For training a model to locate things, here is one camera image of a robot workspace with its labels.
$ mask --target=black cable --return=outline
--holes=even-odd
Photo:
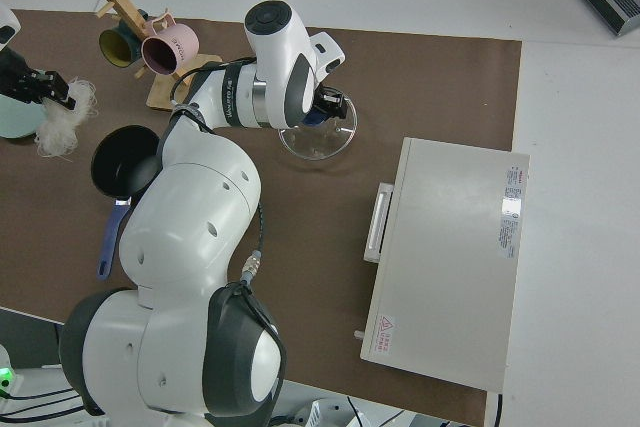
[[[502,417],[502,394],[498,394],[498,410],[496,411],[496,421],[493,427],[500,427],[500,418]]]
[[[293,423],[294,419],[295,417],[289,415],[277,415],[276,417],[271,417],[268,427],[275,427],[282,424],[291,424]]]
[[[60,347],[60,332],[58,332],[58,324],[56,324],[54,322],[51,325],[53,325],[53,332],[56,334],[56,346],[59,348]]]
[[[74,395],[72,397],[65,397],[64,399],[53,400],[51,402],[45,402],[44,404],[32,405],[31,407],[25,407],[24,409],[14,410],[13,412],[6,412],[4,414],[0,414],[2,417],[6,417],[9,415],[20,414],[22,412],[26,412],[28,410],[39,409],[40,407],[46,407],[47,405],[59,404],[60,402],[66,402],[67,400],[73,400],[79,398],[79,395]]]
[[[193,122],[195,122],[198,125],[198,127],[200,128],[201,131],[207,132],[208,134],[216,135],[216,133],[207,124],[202,122],[195,115],[193,115],[192,112],[190,112],[190,111],[188,111],[186,109],[176,110],[176,112],[173,115],[178,115],[178,116],[184,115],[188,119],[190,119]]]
[[[196,67],[195,69],[191,69],[180,76],[180,78],[173,84],[171,88],[171,93],[169,94],[169,100],[171,102],[175,102],[176,100],[176,90],[178,90],[178,86],[182,83],[184,79],[189,77],[190,75],[197,74],[198,72],[215,72],[216,70],[224,70],[229,65],[235,64],[236,62],[241,62],[242,65],[252,64],[256,61],[255,57],[242,57],[240,59],[233,60],[231,62],[225,62],[224,64],[212,65],[210,67]]]
[[[74,407],[73,409],[62,410],[60,412],[54,412],[52,414],[45,415],[36,415],[34,417],[20,417],[17,419],[12,419],[11,417],[3,417],[0,415],[0,424],[29,424],[31,422],[41,422],[43,420],[57,419],[58,417],[63,417],[65,415],[75,414],[76,412],[80,412],[84,410],[83,406]]]
[[[278,347],[278,351],[280,352],[280,367],[278,368],[278,385],[276,386],[276,390],[273,394],[273,398],[271,399],[272,407],[271,412],[273,412],[273,408],[276,405],[276,400],[280,396],[280,390],[282,389],[282,384],[284,383],[284,372],[287,366],[287,351],[284,348],[284,344],[280,340],[280,336],[274,330],[271,322],[267,316],[262,312],[259,304],[257,304],[256,300],[253,298],[253,294],[251,293],[251,289],[249,286],[242,282],[240,285],[240,292],[242,293],[242,297],[244,298],[245,303],[249,307],[249,310],[253,312],[253,315],[256,316],[262,327],[271,335],[273,341],[276,343]]]
[[[32,399],[41,399],[42,397],[49,397],[51,395],[64,394],[65,392],[72,392],[72,391],[73,389],[64,389],[64,390],[57,390],[55,392],[47,392],[46,394],[28,395],[26,397],[20,397],[20,396],[13,396],[11,394],[8,394],[4,390],[0,389],[0,397],[2,397],[3,399],[9,399],[9,400],[32,400]]]
[[[262,254],[264,247],[264,209],[261,202],[258,202],[258,218],[260,219],[260,234],[258,235],[258,248],[256,250]]]
[[[387,420],[385,420],[383,423],[381,423],[378,427],[383,427],[384,425],[387,425],[389,422],[393,422],[394,420],[396,420],[398,417],[400,417],[402,414],[404,413],[404,409],[402,409],[400,412],[398,412],[397,414],[389,417]]]
[[[358,424],[360,425],[360,427],[362,427],[362,420],[360,420],[360,414],[358,414],[358,410],[356,409],[356,406],[353,405],[353,402],[351,402],[351,397],[349,397],[348,395],[347,395],[347,401],[349,401],[349,405],[353,409],[353,413],[356,414],[356,419],[358,419]]]

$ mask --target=pink mug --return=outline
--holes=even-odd
[[[165,19],[167,27],[156,32],[153,24]],[[156,74],[171,75],[198,54],[196,33],[191,27],[176,24],[169,12],[148,20],[145,26],[149,37],[142,42],[142,58]]]

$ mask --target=cotton ball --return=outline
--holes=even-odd
[[[75,129],[88,117],[98,114],[95,87],[86,80],[74,79],[69,83],[69,97],[76,101],[69,110],[51,99],[43,99],[46,120],[36,129],[35,143],[43,157],[66,155],[76,148]]]

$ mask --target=white case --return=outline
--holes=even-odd
[[[363,359],[502,391],[528,166],[404,140]]]

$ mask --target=brown surface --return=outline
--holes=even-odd
[[[0,305],[64,320],[86,295],[128,284],[117,261],[107,282],[95,278],[112,201],[91,184],[93,150],[123,125],[161,133],[168,116],[145,106],[153,76],[135,80],[137,66],[117,69],[102,58],[98,34],[113,21],[16,15],[23,30],[11,47],[33,67],[91,80],[99,100],[100,115],[79,129],[79,147],[68,160],[38,157],[31,138],[0,139]],[[205,52],[223,59],[251,53],[239,24],[187,23]],[[379,182],[394,181],[403,137],[510,149],[520,43],[329,32],[347,62],[328,84],[347,92],[358,112],[356,136],[344,152],[305,162],[284,149],[275,131],[220,129],[262,177],[267,230],[255,287],[278,319],[287,378],[480,425],[484,392],[360,360],[353,331],[364,329],[375,278],[375,266],[362,260],[374,197]],[[256,231],[254,223],[230,277]]]

